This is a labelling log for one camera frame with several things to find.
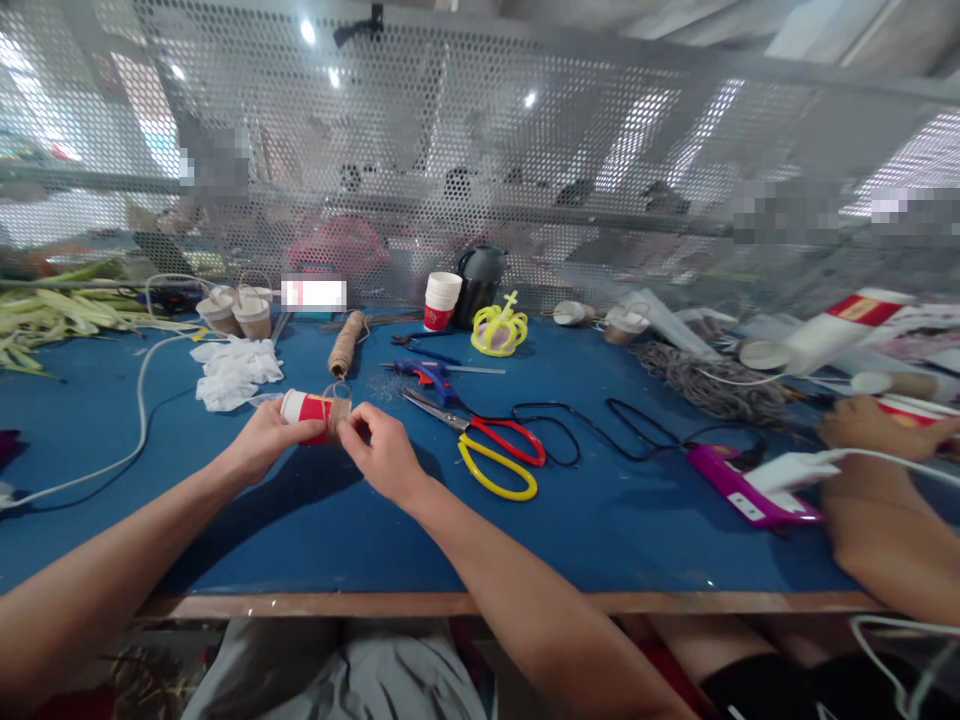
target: blue tabletop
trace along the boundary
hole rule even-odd
[[[857,589],[831,559],[822,530],[796,531],[786,540],[755,530],[680,452],[631,462],[575,423],[583,447],[579,467],[549,463],[536,469],[540,492],[528,503],[487,492],[461,461],[455,434],[399,397],[398,389],[414,380],[380,367],[408,356],[390,345],[391,334],[417,329],[373,329],[351,373],[354,402],[368,400],[400,418],[428,472],[581,590]],[[139,432],[139,351],[167,336],[151,331],[145,340],[76,339],[41,351],[37,357],[66,383],[0,373],[0,428],[20,429],[29,443],[0,479],[33,492],[129,453]],[[262,391],[322,392],[331,380],[326,359],[334,337],[318,332],[316,322],[291,323],[278,345],[286,378]],[[652,379],[627,350],[588,329],[533,321],[530,338],[508,359],[481,355],[466,334],[427,342],[469,365],[507,370],[453,378],[467,403],[483,414],[506,414],[524,401],[566,402],[633,452],[643,445],[606,409],[608,396],[635,405],[680,437],[717,422]],[[170,343],[154,356],[146,379],[150,435],[135,462],[29,510],[0,515],[0,592],[202,467],[239,432],[253,412],[249,406],[214,414],[195,399],[201,367],[188,354],[193,347],[189,341]],[[557,431],[534,429],[558,456],[569,456]],[[744,449],[753,444],[740,430],[707,437]],[[782,436],[770,437],[773,452],[790,446]],[[480,464],[504,486],[517,482],[492,462]],[[427,535],[363,482],[341,449],[324,447],[289,451],[266,482],[214,521],[160,587],[166,593],[461,590]]]

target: hand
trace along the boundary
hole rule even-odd
[[[960,417],[922,428],[908,428],[887,415],[868,395],[840,400],[823,416],[817,435],[830,448],[861,448],[922,461],[960,432]]]
[[[358,430],[369,431],[369,445]],[[367,482],[400,507],[436,482],[417,462],[403,423],[370,403],[354,408],[350,419],[337,426],[337,433]]]
[[[214,460],[221,471],[244,486],[263,480],[283,451],[294,443],[325,432],[322,420],[304,420],[287,425],[280,416],[282,399],[265,402],[247,421],[236,440]]]

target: plug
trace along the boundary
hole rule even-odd
[[[839,475],[840,468],[812,453],[785,453],[744,475],[757,490],[770,495],[791,492],[823,478]]]

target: pliers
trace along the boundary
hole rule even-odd
[[[418,355],[425,355],[426,357],[433,358],[434,360],[439,360],[440,362],[445,362],[447,365],[463,365],[462,362],[456,358],[448,357],[447,355],[441,355],[440,353],[430,352],[429,350],[424,350],[423,348],[416,347],[419,345],[417,338],[423,337],[437,337],[438,335],[453,335],[449,330],[444,330],[443,332],[422,332],[422,333],[410,333],[409,335],[393,335],[393,339],[390,341],[391,345],[403,345],[410,352],[415,352]]]

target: scissor blade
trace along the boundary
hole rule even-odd
[[[430,413],[437,420],[444,423],[447,427],[453,428],[457,432],[463,432],[466,426],[470,424],[469,421],[459,418],[453,413],[447,412],[442,407],[434,403],[430,398],[421,395],[416,390],[404,388],[400,394],[418,408]]]

